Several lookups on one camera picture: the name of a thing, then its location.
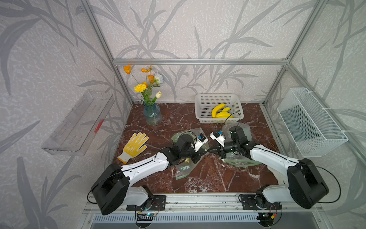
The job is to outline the zip-top bag with bananas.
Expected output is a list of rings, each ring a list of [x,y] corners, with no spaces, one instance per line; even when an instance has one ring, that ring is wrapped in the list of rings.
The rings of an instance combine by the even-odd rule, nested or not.
[[[203,135],[206,136],[203,129],[202,128],[195,128],[195,129],[191,129],[189,131],[181,131],[176,133],[173,137],[172,137],[172,141],[175,143],[177,142],[179,136],[181,134],[188,134],[191,137],[194,137],[194,143],[198,143],[198,145],[201,145],[200,150],[203,150],[205,153],[207,151],[207,149],[209,148],[208,145],[208,140],[205,140],[204,144],[201,144],[201,140],[197,139],[197,137],[199,135]],[[204,156],[202,156],[197,163],[194,163],[191,159],[185,159],[182,162],[180,162],[178,165],[175,166],[176,168],[176,173],[175,173],[175,179],[179,180],[179,179],[183,179],[187,176],[190,175],[190,173],[194,170],[194,168],[198,165],[198,163],[203,159]]]

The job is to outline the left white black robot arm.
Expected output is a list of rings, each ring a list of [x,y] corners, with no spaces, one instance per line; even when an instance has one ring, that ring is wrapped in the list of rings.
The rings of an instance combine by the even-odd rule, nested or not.
[[[153,194],[146,187],[134,187],[138,181],[178,165],[186,159],[198,163],[206,154],[203,145],[208,142],[204,134],[192,137],[181,134],[171,147],[162,148],[154,156],[119,166],[110,164],[92,185],[90,192],[102,215],[109,215],[121,205],[135,205],[143,209],[152,205]]]

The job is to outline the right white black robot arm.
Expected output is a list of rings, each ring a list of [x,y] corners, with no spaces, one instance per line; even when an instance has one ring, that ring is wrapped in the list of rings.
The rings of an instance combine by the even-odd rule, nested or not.
[[[304,209],[310,209],[329,193],[328,186],[310,159],[287,157],[249,141],[241,127],[231,127],[229,132],[230,141],[226,141],[222,131],[212,132],[210,137],[217,144],[210,147],[208,152],[221,158],[237,152],[265,164],[285,178],[285,184],[267,185],[256,192],[254,201],[259,209],[265,210],[276,202],[295,202]]]

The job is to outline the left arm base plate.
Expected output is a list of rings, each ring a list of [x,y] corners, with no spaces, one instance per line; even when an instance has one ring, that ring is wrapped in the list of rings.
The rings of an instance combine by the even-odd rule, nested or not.
[[[149,197],[141,206],[127,205],[127,211],[160,211],[165,210],[166,195],[153,195]]]

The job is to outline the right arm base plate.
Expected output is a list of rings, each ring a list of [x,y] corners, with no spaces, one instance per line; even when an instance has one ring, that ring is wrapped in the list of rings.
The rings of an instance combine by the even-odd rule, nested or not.
[[[256,194],[240,194],[239,202],[242,204],[243,210],[281,210],[280,202],[270,203],[262,195]]]

